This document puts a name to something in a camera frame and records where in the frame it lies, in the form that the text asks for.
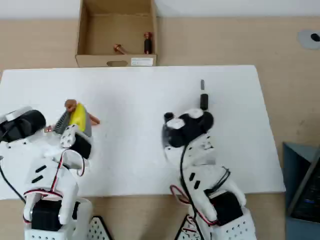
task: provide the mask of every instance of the wooden table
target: wooden table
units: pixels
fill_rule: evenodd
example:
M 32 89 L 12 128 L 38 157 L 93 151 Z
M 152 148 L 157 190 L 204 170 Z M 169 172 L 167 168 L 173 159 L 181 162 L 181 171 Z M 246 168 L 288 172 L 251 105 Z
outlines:
M 319 143 L 320 51 L 301 48 L 297 32 L 319 30 L 320 17 L 158 21 L 160 66 L 256 66 L 280 158 L 283 141 Z M 76 20 L 0 21 L 0 32 L 0 70 L 77 66 Z M 172 196 L 91 200 L 116 240 L 173 240 L 186 213 Z M 248 194 L 247 201 L 258 239 L 283 240 L 284 195 Z M 22 208 L 18 200 L 0 201 L 3 239 L 23 239 Z

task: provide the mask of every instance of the screw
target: screw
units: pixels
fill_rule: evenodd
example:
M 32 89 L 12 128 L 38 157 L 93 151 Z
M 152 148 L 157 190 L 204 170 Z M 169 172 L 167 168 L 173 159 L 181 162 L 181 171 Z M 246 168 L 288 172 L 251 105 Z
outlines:
M 121 46 L 121 44 L 115 44 L 113 46 L 113 49 L 114 49 L 115 52 L 119 52 L 119 53 L 124 54 L 124 55 L 128 54 L 128 52 Z

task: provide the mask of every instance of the white wall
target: white wall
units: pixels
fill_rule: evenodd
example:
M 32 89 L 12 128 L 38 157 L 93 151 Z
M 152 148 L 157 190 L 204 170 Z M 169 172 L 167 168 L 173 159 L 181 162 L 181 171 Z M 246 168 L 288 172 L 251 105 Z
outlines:
M 164 17 L 320 15 L 320 0 L 156 0 L 156 4 L 158 15 Z M 0 19 L 77 18 L 79 6 L 80 0 L 0 0 Z

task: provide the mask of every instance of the open cardboard box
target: open cardboard box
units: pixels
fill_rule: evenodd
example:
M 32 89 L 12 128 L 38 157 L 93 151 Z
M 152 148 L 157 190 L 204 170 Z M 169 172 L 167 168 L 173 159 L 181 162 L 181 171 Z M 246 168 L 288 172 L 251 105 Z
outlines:
M 155 66 L 157 18 L 154 0 L 82 0 L 75 59 L 79 67 Z M 152 53 L 144 53 L 145 32 Z M 114 45 L 130 54 L 115 52 Z

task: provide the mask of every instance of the white label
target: white label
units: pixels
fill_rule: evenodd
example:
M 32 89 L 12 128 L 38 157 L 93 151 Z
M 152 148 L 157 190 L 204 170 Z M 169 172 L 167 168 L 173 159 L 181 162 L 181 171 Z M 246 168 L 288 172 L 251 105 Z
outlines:
M 131 58 L 131 66 L 152 66 L 154 59 L 150 57 L 133 57 Z

